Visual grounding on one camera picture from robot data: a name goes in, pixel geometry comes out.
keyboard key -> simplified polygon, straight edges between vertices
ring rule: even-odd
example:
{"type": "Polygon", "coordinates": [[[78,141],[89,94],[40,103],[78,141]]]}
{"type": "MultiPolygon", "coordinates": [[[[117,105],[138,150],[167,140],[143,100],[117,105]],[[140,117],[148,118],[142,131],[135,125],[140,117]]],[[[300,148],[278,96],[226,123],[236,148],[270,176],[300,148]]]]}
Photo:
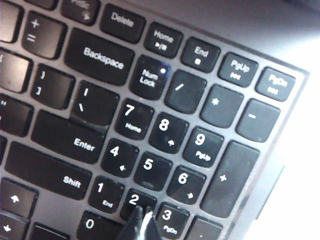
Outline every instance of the keyboard key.
{"type": "Polygon", "coordinates": [[[124,200],[120,216],[124,220],[128,220],[137,205],[142,207],[144,210],[146,210],[146,207],[151,207],[153,210],[156,203],[157,199],[155,197],[135,189],[130,189],[124,200]]]}
{"type": "Polygon", "coordinates": [[[210,73],[216,64],[220,48],[190,37],[185,44],[181,62],[205,73],[210,73]]]}
{"type": "Polygon", "coordinates": [[[258,63],[229,52],[225,55],[218,76],[223,80],[248,87],[258,69],[258,63]]]}
{"type": "Polygon", "coordinates": [[[156,59],[139,57],[130,83],[130,90],[140,97],[157,100],[166,85],[171,67],[156,59]]]}
{"type": "Polygon", "coordinates": [[[0,41],[6,43],[17,41],[23,14],[24,9],[21,6],[9,1],[1,1],[0,41]]]}
{"type": "Polygon", "coordinates": [[[134,175],[134,181],[153,191],[161,191],[170,173],[172,162],[145,152],[134,175]]]}
{"type": "Polygon", "coordinates": [[[80,220],[76,237],[79,240],[115,240],[122,228],[120,223],[85,211],[80,220]]]}
{"type": "Polygon", "coordinates": [[[104,176],[97,176],[89,197],[89,204],[105,213],[117,210],[125,186],[104,176]]]}
{"type": "Polygon", "coordinates": [[[205,101],[200,117],[219,128],[232,124],[244,96],[219,85],[213,85],[205,101]]]}
{"type": "Polygon", "coordinates": [[[195,165],[209,168],[214,164],[224,138],[216,133],[196,127],[183,152],[183,158],[195,165]]]}
{"type": "Polygon", "coordinates": [[[259,151],[231,141],[220,160],[200,207],[211,215],[227,218],[258,156],[259,151]]]}
{"type": "Polygon", "coordinates": [[[85,25],[93,25],[100,7],[99,0],[63,0],[61,14],[85,25]]]}
{"type": "Polygon", "coordinates": [[[52,228],[36,223],[32,228],[30,240],[68,240],[70,237],[52,228]]]}
{"type": "Polygon", "coordinates": [[[28,224],[0,213],[0,236],[8,240],[24,240],[28,224]]]}
{"type": "Polygon", "coordinates": [[[25,92],[33,65],[31,60],[0,48],[0,63],[0,87],[16,93],[25,92]]]}
{"type": "Polygon", "coordinates": [[[149,143],[163,152],[175,154],[179,151],[188,127],[188,122],[161,112],[155,121],[149,143]]]}
{"type": "Polygon", "coordinates": [[[189,212],[168,203],[162,203],[156,222],[161,235],[167,239],[178,239],[185,228],[189,212]]]}
{"type": "Polygon", "coordinates": [[[144,30],[146,19],[112,4],[105,6],[100,29],[102,32],[136,44],[144,30]]]}
{"type": "Polygon", "coordinates": [[[126,82],[134,56],[131,49],[74,28],[64,62],[80,73],[121,86],[126,82]]]}
{"type": "Polygon", "coordinates": [[[272,131],[280,109],[252,99],[248,102],[236,127],[236,132],[246,139],[263,143],[272,131]]]}
{"type": "Polygon", "coordinates": [[[66,157],[94,164],[104,144],[104,135],[46,111],[39,111],[31,139],[66,157]]]}
{"type": "Polygon", "coordinates": [[[38,193],[16,182],[2,178],[0,208],[25,219],[31,217],[38,193]]]}
{"type": "Polygon", "coordinates": [[[255,90],[269,98],[280,102],[287,100],[296,79],[280,71],[266,67],[259,79],[255,90]]]}
{"type": "Polygon", "coordinates": [[[75,85],[75,78],[55,68],[39,64],[31,97],[54,109],[66,109],[75,85]]]}
{"type": "Polygon", "coordinates": [[[129,177],[139,149],[117,139],[110,139],[106,147],[101,168],[121,178],[129,177]]]}
{"type": "Polygon", "coordinates": [[[57,0],[25,0],[26,2],[36,5],[40,8],[47,9],[47,10],[53,10],[57,6],[57,0]]]}
{"type": "Polygon", "coordinates": [[[73,102],[71,118],[84,124],[109,127],[119,102],[119,95],[82,81],[73,102]]]}
{"type": "Polygon", "coordinates": [[[24,137],[30,127],[34,108],[10,96],[0,94],[0,129],[24,137]]]}
{"type": "Polygon", "coordinates": [[[166,94],[165,104],[178,112],[193,114],[206,85],[206,80],[185,71],[177,70],[166,94]]]}
{"type": "Polygon", "coordinates": [[[5,170],[17,177],[68,198],[85,197],[91,172],[12,142],[5,170]]]}
{"type": "Polygon", "coordinates": [[[205,181],[205,175],[184,166],[179,166],[174,172],[166,193],[184,204],[194,204],[205,181]]]}
{"type": "Polygon", "coordinates": [[[122,104],[115,130],[127,138],[141,140],[146,135],[153,115],[152,107],[127,98],[122,104]]]}
{"type": "Polygon", "coordinates": [[[196,216],[185,240],[218,240],[222,226],[196,216]]]}
{"type": "Polygon", "coordinates": [[[56,59],[67,32],[67,26],[55,19],[30,11],[22,37],[22,47],[46,59],[56,59]]]}

arrow key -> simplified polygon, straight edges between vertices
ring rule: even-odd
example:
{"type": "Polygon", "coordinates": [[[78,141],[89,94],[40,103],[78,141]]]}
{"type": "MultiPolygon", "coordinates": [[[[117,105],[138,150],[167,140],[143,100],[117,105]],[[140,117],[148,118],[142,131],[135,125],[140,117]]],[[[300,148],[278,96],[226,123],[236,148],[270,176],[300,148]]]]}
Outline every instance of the arrow key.
{"type": "Polygon", "coordinates": [[[23,218],[30,218],[36,202],[37,192],[9,179],[1,181],[0,208],[23,218]]]}

black key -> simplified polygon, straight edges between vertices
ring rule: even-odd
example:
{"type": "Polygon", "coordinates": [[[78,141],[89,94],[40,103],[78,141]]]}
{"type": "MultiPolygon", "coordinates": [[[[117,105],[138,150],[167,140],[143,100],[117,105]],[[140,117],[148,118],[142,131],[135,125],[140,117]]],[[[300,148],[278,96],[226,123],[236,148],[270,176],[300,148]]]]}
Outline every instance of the black key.
{"type": "Polygon", "coordinates": [[[9,1],[1,1],[0,41],[14,43],[18,38],[24,9],[9,1]]]}
{"type": "Polygon", "coordinates": [[[61,14],[79,23],[92,25],[96,21],[99,7],[99,0],[63,0],[61,14]]]}
{"type": "Polygon", "coordinates": [[[116,121],[115,130],[130,139],[145,137],[154,109],[137,101],[126,99],[116,121]]]}
{"type": "Polygon", "coordinates": [[[0,236],[8,240],[24,240],[28,224],[0,213],[0,236]]]}
{"type": "Polygon", "coordinates": [[[76,237],[79,240],[115,240],[123,226],[113,220],[85,211],[82,215],[76,237]]]}
{"type": "Polygon", "coordinates": [[[224,138],[196,127],[184,149],[183,158],[190,163],[209,168],[214,164],[224,138]]]}
{"type": "Polygon", "coordinates": [[[162,203],[156,222],[161,235],[167,239],[178,239],[185,228],[189,212],[168,203],[162,203]]]}
{"type": "Polygon", "coordinates": [[[155,197],[131,188],[124,200],[120,216],[124,220],[128,220],[137,205],[142,207],[143,210],[146,210],[146,207],[151,207],[153,210],[156,203],[157,199],[155,197]]]}
{"type": "Polygon", "coordinates": [[[232,124],[244,96],[219,85],[213,85],[202,108],[200,117],[219,128],[232,124]]]}
{"type": "Polygon", "coordinates": [[[108,127],[115,114],[119,95],[82,81],[73,102],[71,118],[84,124],[108,127]]]}
{"type": "Polygon", "coordinates": [[[246,105],[236,132],[246,139],[263,143],[272,131],[280,109],[252,99],[246,105]]]}
{"type": "Polygon", "coordinates": [[[222,226],[196,216],[185,240],[218,240],[222,226]]]}
{"type": "Polygon", "coordinates": [[[170,173],[172,162],[145,152],[134,175],[134,181],[153,191],[161,191],[170,173]]]}
{"type": "Polygon", "coordinates": [[[173,59],[177,55],[182,38],[181,32],[152,22],[145,37],[144,47],[156,54],[173,59]]]}
{"type": "Polygon", "coordinates": [[[174,172],[166,193],[184,204],[194,204],[205,181],[206,176],[200,172],[179,166],[174,172]]]}
{"type": "Polygon", "coordinates": [[[100,29],[102,32],[136,44],[140,40],[145,24],[146,19],[144,17],[115,5],[107,4],[100,22],[100,29]]]}
{"type": "Polygon", "coordinates": [[[157,100],[166,85],[171,67],[151,57],[142,55],[136,64],[130,90],[140,97],[157,100]]]}
{"type": "Polygon", "coordinates": [[[227,218],[259,156],[259,151],[231,141],[220,160],[200,207],[227,218]]]}
{"type": "Polygon", "coordinates": [[[188,122],[161,112],[155,121],[149,142],[156,149],[175,154],[179,151],[188,127],[188,122]]]}
{"type": "Polygon", "coordinates": [[[32,228],[30,240],[68,240],[70,237],[50,227],[36,223],[32,228]]]}
{"type": "Polygon", "coordinates": [[[54,109],[66,109],[75,85],[75,78],[55,68],[39,64],[31,97],[54,109]]]}
{"type": "Polygon", "coordinates": [[[169,90],[165,97],[165,104],[184,114],[193,114],[201,99],[207,81],[177,70],[172,78],[169,90]]]}
{"type": "Polygon", "coordinates": [[[126,82],[134,56],[126,47],[74,28],[64,62],[80,73],[120,86],[126,82]]]}
{"type": "Polygon", "coordinates": [[[46,111],[39,111],[31,139],[69,158],[94,164],[104,144],[104,135],[76,125],[46,111]]]}
{"type": "Polygon", "coordinates": [[[210,73],[216,64],[220,48],[190,37],[185,44],[181,62],[205,73],[210,73]]]}
{"type": "Polygon", "coordinates": [[[64,23],[30,11],[24,28],[22,46],[40,57],[56,59],[60,55],[66,32],[67,26],[64,23]]]}
{"type": "Polygon", "coordinates": [[[16,93],[25,92],[33,65],[31,60],[0,48],[0,64],[0,86],[16,93]]]}
{"type": "Polygon", "coordinates": [[[0,94],[0,130],[20,137],[26,136],[33,112],[31,105],[0,94]]]}
{"type": "Polygon", "coordinates": [[[40,8],[47,9],[47,10],[53,10],[57,6],[57,0],[25,0],[28,3],[31,3],[33,5],[36,5],[40,8]]]}
{"type": "Polygon", "coordinates": [[[97,176],[89,197],[89,204],[105,213],[117,210],[125,186],[104,176],[97,176]]]}
{"type": "Polygon", "coordinates": [[[258,69],[258,63],[229,52],[225,55],[218,76],[223,80],[248,87],[258,69]]]}
{"type": "Polygon", "coordinates": [[[262,95],[283,102],[287,100],[295,82],[296,79],[293,76],[266,67],[255,90],[262,95]]]}
{"type": "Polygon", "coordinates": [[[110,139],[106,147],[101,168],[121,178],[129,177],[139,149],[117,139],[110,139]]]}
{"type": "Polygon", "coordinates": [[[81,200],[85,197],[91,172],[12,142],[5,170],[41,188],[81,200]]]}
{"type": "Polygon", "coordinates": [[[0,208],[25,219],[30,218],[37,200],[37,192],[5,178],[2,178],[0,188],[0,208]]]}

black object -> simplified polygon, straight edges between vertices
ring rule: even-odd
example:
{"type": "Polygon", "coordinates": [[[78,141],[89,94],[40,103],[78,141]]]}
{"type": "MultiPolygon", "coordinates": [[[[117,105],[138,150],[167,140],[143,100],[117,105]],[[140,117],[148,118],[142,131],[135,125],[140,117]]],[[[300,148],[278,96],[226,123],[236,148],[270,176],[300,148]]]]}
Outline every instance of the black object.
{"type": "Polygon", "coordinates": [[[75,78],[55,68],[39,64],[31,96],[54,109],[66,109],[74,88],[75,78]]]}
{"type": "Polygon", "coordinates": [[[184,149],[183,158],[190,163],[209,168],[214,164],[224,138],[196,127],[184,149]]]}
{"type": "Polygon", "coordinates": [[[89,197],[89,204],[105,213],[117,210],[125,186],[104,176],[95,178],[89,197]]]}
{"type": "Polygon", "coordinates": [[[1,1],[0,41],[14,43],[17,40],[24,9],[9,1],[1,1]]]}
{"type": "Polygon", "coordinates": [[[134,56],[131,49],[74,28],[64,62],[80,73],[120,86],[127,79],[134,56]]]}
{"type": "Polygon", "coordinates": [[[123,225],[120,223],[85,211],[80,220],[76,237],[79,240],[114,240],[117,238],[122,228],[123,225]]]}
{"type": "Polygon", "coordinates": [[[108,142],[101,168],[121,178],[129,177],[139,149],[124,141],[112,138],[108,142]]]}
{"type": "Polygon", "coordinates": [[[244,96],[220,85],[213,85],[205,101],[200,117],[219,128],[232,124],[244,96]]]}
{"type": "Polygon", "coordinates": [[[134,175],[134,181],[153,191],[161,191],[167,181],[172,162],[163,157],[145,152],[134,175]]]}
{"type": "Polygon", "coordinates": [[[85,197],[91,172],[12,142],[5,170],[54,193],[81,200],[85,197]]]}
{"type": "Polygon", "coordinates": [[[24,221],[13,219],[10,216],[0,213],[1,228],[0,236],[8,240],[23,240],[25,239],[28,224],[24,221]]]}
{"type": "Polygon", "coordinates": [[[56,59],[60,55],[66,31],[64,23],[30,11],[22,36],[22,47],[40,57],[56,59]]]}
{"type": "Polygon", "coordinates": [[[188,122],[161,112],[156,118],[149,142],[163,152],[175,154],[181,146],[188,127],[188,122]]]}
{"type": "Polygon", "coordinates": [[[118,102],[119,95],[113,91],[82,81],[73,102],[71,118],[94,127],[108,127],[118,102]]]}
{"type": "Polygon", "coordinates": [[[25,92],[33,66],[31,60],[0,48],[0,63],[0,86],[16,93],[25,92]]]}
{"type": "Polygon", "coordinates": [[[46,111],[39,111],[31,139],[69,158],[94,164],[104,135],[46,111]]]}
{"type": "Polygon", "coordinates": [[[152,107],[127,98],[122,103],[115,130],[127,138],[141,140],[146,135],[153,115],[152,107]]]}
{"type": "Polygon", "coordinates": [[[190,37],[183,49],[181,62],[194,69],[210,73],[214,69],[219,54],[220,48],[217,46],[190,37]]]}
{"type": "Polygon", "coordinates": [[[287,100],[295,82],[293,76],[266,67],[255,89],[262,95],[283,102],[287,100]]]}
{"type": "Polygon", "coordinates": [[[99,7],[99,0],[63,0],[61,5],[61,14],[79,23],[92,25],[96,21],[99,7]]]}
{"type": "Polygon", "coordinates": [[[203,78],[177,70],[166,94],[165,104],[178,112],[193,114],[206,85],[207,81],[203,78]]]}
{"type": "Polygon", "coordinates": [[[130,90],[145,99],[157,100],[162,94],[170,72],[171,67],[168,64],[142,55],[136,64],[130,90]]]}
{"type": "Polygon", "coordinates": [[[144,17],[113,4],[107,4],[100,22],[100,29],[104,33],[136,44],[140,40],[145,24],[144,17]]]}
{"type": "Polygon", "coordinates": [[[5,178],[2,178],[0,188],[0,208],[25,219],[30,218],[37,192],[5,178]]]}
{"type": "Polygon", "coordinates": [[[227,218],[258,156],[258,150],[231,141],[213,175],[200,207],[211,215],[227,218]]]}
{"type": "Polygon", "coordinates": [[[0,94],[0,129],[24,137],[29,130],[33,111],[31,105],[0,94]]]}
{"type": "Polygon", "coordinates": [[[218,76],[223,80],[248,87],[258,69],[258,63],[229,52],[225,55],[218,76]]]}
{"type": "Polygon", "coordinates": [[[181,32],[152,22],[146,34],[144,46],[154,53],[172,59],[177,55],[182,38],[181,32]]]}

laptop keyboard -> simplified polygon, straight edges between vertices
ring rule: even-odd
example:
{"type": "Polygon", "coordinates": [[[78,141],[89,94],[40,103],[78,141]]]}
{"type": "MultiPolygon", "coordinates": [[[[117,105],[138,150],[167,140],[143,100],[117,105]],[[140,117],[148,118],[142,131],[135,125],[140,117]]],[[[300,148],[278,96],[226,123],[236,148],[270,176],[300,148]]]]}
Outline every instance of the laptop keyboard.
{"type": "Polygon", "coordinates": [[[1,2],[0,236],[116,239],[140,205],[166,239],[227,238],[303,74],[131,5],[18,4],[1,2]],[[37,207],[48,191],[77,228],[39,222],[63,218],[37,207]]]}

